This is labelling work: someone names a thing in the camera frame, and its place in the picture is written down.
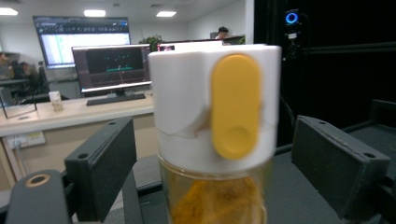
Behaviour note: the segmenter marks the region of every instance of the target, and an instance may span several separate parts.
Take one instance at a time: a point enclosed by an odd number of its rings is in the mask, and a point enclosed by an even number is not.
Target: blue light
[[[288,15],[286,15],[286,22],[288,24],[294,24],[298,20],[298,15],[297,13],[291,12]]]

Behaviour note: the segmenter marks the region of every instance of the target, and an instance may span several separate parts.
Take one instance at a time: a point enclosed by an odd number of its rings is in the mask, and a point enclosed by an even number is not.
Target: computer monitor
[[[116,93],[149,86],[149,44],[74,47],[73,57],[83,96]]]
[[[220,47],[222,45],[223,42],[217,39],[168,41],[168,42],[162,42],[158,46],[158,51],[213,49]]]
[[[34,16],[47,68],[74,67],[72,47],[131,44],[128,18]]]

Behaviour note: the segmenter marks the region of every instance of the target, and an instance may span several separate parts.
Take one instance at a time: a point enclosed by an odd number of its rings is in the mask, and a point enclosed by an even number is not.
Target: cup
[[[62,105],[61,94],[58,91],[50,91],[49,99],[52,103],[53,111],[60,112],[64,110],[64,106]]]

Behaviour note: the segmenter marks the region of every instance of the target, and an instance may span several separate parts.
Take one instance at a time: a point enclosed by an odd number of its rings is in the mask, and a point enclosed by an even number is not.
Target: yellow slider button
[[[256,145],[260,125],[261,71],[244,54],[220,59],[211,80],[212,141],[225,159],[245,157]]]

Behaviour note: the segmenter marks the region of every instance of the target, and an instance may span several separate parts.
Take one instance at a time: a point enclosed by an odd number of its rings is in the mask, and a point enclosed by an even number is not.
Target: keyboard
[[[105,104],[132,101],[132,100],[141,100],[141,99],[146,99],[144,93],[109,97],[109,98],[96,99],[96,100],[88,100],[87,105],[105,105]]]

